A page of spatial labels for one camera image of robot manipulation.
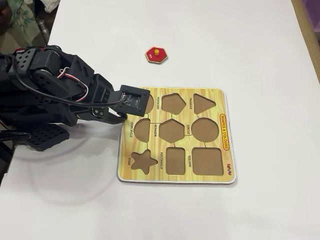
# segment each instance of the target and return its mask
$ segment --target wood grain pattern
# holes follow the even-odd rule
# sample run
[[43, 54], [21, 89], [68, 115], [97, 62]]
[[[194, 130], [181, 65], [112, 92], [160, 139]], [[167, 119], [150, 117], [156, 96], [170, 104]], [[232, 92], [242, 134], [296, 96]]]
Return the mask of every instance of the wood grain pattern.
[[295, 15], [320, 83], [320, 48], [302, 0], [291, 0]]
[[[128, 115], [121, 131], [118, 176], [126, 182], [150, 182], [150, 183], [213, 183], [229, 184], [235, 180], [235, 165], [232, 152], [232, 141], [229, 131], [228, 111], [226, 109], [226, 98], [222, 90], [217, 88], [156, 88], [143, 87], [150, 90], [154, 105], [149, 114], [144, 117]], [[163, 111], [161, 108], [162, 97], [177, 93], [181, 96], [186, 106], [178, 115]], [[216, 103], [212, 107], [198, 115], [194, 113], [194, 94], [199, 94]], [[150, 133], [148, 143], [139, 141], [133, 134], [133, 128], [141, 119], [150, 119]], [[201, 142], [197, 140], [191, 132], [191, 126], [198, 118], [209, 118], [215, 121], [219, 128], [218, 137], [211, 142]], [[170, 119], [178, 121], [184, 125], [184, 138], [174, 143], [169, 143], [159, 137], [159, 126]], [[229, 149], [224, 149], [222, 136], [222, 124], [227, 126], [229, 139]], [[166, 150], [168, 148], [183, 148], [185, 150], [185, 173], [173, 175], [166, 173]], [[222, 156], [222, 175], [197, 175], [193, 172], [193, 148], [219, 148]], [[158, 161], [145, 174], [141, 169], [132, 170], [134, 159], [132, 153], [142, 154], [145, 150], [151, 151], [151, 158]]]

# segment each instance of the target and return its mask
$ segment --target triangle cutout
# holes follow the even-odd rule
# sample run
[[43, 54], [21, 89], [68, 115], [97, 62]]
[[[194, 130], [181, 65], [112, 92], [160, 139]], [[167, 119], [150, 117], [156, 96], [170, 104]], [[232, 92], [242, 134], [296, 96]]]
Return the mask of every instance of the triangle cutout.
[[201, 96], [199, 94], [193, 94], [193, 104], [194, 104], [194, 113], [200, 114], [210, 108], [213, 108], [216, 106], [216, 103], [208, 98], [205, 98], [204, 96]]

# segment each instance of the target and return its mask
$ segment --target star-shaped cutout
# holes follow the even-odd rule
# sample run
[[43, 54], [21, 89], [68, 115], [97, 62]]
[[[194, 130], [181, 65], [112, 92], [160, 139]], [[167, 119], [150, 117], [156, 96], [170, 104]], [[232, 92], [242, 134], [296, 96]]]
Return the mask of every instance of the star-shaped cutout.
[[141, 169], [145, 175], [149, 174], [149, 168], [151, 166], [158, 164], [157, 160], [151, 158], [151, 151], [149, 149], [141, 154], [133, 152], [131, 153], [131, 157], [134, 159], [131, 169]]

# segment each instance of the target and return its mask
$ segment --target wooden puzzle board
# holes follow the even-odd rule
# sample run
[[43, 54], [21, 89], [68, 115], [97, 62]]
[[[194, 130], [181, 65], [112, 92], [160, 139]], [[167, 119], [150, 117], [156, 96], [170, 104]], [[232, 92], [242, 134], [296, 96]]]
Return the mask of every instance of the wooden puzzle board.
[[118, 177], [125, 182], [230, 184], [236, 179], [225, 94], [217, 88], [143, 87], [144, 117], [121, 131]]

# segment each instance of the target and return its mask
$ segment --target white table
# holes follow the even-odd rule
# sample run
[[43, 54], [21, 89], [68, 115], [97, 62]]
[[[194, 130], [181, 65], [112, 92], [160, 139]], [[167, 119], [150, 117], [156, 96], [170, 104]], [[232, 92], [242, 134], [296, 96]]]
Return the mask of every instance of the white table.
[[[237, 180], [122, 183], [121, 125], [79, 121], [43, 153], [15, 151], [1, 239], [320, 238], [320, 85], [290, 0], [63, 0], [50, 44], [115, 89], [223, 89]], [[168, 61], [148, 63], [151, 46]]]

